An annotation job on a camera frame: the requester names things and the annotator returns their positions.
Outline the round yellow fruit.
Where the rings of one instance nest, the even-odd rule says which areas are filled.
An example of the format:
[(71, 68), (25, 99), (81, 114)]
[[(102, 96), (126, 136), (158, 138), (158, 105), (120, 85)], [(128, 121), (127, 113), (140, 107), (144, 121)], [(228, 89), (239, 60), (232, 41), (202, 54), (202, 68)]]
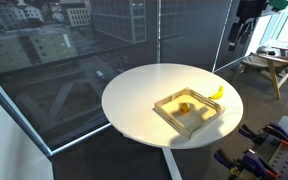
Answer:
[(180, 111), (182, 113), (187, 113), (190, 111), (190, 105), (188, 103), (182, 103), (180, 106)]

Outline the wooden slatted crate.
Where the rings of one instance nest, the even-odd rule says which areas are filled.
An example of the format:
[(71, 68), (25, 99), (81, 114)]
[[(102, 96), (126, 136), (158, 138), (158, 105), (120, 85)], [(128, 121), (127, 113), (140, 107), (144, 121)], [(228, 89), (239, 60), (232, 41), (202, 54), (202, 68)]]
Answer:
[[(189, 112), (180, 111), (182, 103), (190, 105)], [(190, 139), (217, 120), (225, 112), (225, 107), (184, 88), (155, 102), (153, 110), (179, 134)]]

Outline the yellow banana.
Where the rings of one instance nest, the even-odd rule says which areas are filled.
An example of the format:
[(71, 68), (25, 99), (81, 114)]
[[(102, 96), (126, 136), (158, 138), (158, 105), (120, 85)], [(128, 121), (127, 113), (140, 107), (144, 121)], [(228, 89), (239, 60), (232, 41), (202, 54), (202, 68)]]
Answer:
[(214, 95), (210, 96), (209, 98), (213, 100), (220, 99), (223, 96), (223, 94), (224, 94), (224, 87), (220, 86), (218, 91)]

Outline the blue orange clamp lower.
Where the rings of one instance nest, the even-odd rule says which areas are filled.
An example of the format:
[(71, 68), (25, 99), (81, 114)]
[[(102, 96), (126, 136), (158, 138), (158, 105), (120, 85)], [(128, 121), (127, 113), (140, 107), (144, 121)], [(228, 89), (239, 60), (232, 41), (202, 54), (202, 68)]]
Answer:
[(252, 149), (244, 152), (242, 159), (231, 160), (222, 149), (215, 152), (214, 158), (229, 170), (228, 180), (236, 180), (243, 170), (247, 170), (257, 178), (276, 180), (280, 173), (257, 155)]

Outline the blue orange clamp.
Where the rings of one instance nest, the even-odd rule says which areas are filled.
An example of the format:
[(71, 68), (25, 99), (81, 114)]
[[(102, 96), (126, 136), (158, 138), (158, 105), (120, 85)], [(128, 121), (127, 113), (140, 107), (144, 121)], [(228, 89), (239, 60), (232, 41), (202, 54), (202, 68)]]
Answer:
[(239, 133), (244, 137), (250, 139), (256, 145), (261, 145), (268, 136), (273, 136), (280, 143), (288, 146), (288, 133), (286, 130), (278, 123), (271, 122), (263, 128), (263, 132), (256, 134), (247, 125), (243, 124), (239, 128)]
[(257, 155), (252, 149), (244, 152), (242, 159), (231, 160), (222, 149), (215, 152), (214, 158), (229, 170), (228, 180), (236, 180), (243, 170), (247, 170), (257, 178), (276, 180), (280, 173)]

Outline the blue orange clamp upper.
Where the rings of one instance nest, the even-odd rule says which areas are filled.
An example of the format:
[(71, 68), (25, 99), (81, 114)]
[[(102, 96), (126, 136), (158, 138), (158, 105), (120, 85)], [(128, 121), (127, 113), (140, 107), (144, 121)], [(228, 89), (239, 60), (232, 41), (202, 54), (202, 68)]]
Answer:
[(261, 145), (268, 136), (273, 136), (280, 143), (288, 146), (288, 133), (286, 130), (278, 123), (271, 122), (263, 128), (263, 132), (256, 134), (247, 125), (243, 124), (239, 128), (239, 133), (244, 137), (250, 139), (256, 145)]

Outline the wooden lounge chair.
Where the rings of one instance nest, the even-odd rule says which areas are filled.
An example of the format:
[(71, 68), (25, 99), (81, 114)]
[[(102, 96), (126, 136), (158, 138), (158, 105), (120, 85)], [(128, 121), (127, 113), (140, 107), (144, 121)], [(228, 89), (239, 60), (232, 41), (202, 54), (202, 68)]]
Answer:
[(277, 47), (280, 55), (265, 51), (263, 53), (250, 53), (241, 58), (240, 68), (234, 75), (235, 81), (243, 72), (252, 72), (272, 83), (275, 98), (280, 100), (280, 88), (288, 83), (288, 48)]

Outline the white table pedestal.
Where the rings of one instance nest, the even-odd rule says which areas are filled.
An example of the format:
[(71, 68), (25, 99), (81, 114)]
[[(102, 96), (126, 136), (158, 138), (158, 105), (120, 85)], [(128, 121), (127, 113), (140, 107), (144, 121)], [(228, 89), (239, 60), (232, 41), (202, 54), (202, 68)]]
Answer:
[(163, 155), (164, 155), (166, 164), (168, 166), (168, 170), (169, 170), (172, 180), (182, 180), (182, 176), (177, 167), (172, 151), (168, 148), (163, 148), (162, 152), (163, 152)]

